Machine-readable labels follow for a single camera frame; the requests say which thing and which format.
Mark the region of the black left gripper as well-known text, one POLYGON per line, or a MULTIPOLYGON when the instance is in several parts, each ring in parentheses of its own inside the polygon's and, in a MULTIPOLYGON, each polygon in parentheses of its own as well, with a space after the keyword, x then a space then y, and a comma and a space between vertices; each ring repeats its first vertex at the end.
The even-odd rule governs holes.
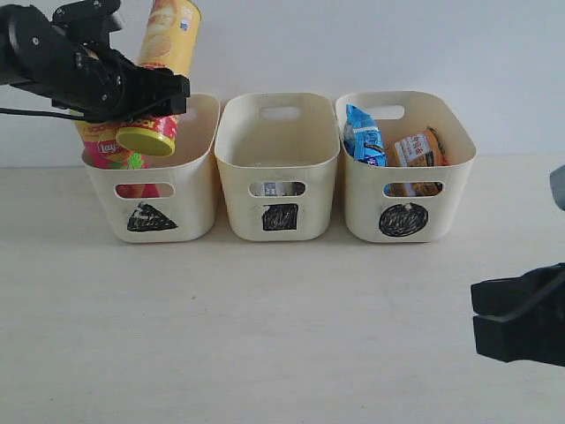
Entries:
POLYGON ((110 45, 74 42, 51 20, 34 5, 8 6, 9 86, 93 124, 186 112, 187 77, 131 64, 110 45))

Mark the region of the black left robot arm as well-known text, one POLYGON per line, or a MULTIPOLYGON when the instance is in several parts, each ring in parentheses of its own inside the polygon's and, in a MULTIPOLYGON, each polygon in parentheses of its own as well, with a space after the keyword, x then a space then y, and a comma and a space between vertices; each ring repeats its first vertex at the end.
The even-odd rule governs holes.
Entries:
POLYGON ((1 8, 1 83, 51 101, 47 117, 90 124, 186 111, 190 82, 168 68, 137 66, 112 49, 118 1, 78 1, 47 18, 33 5, 1 8))

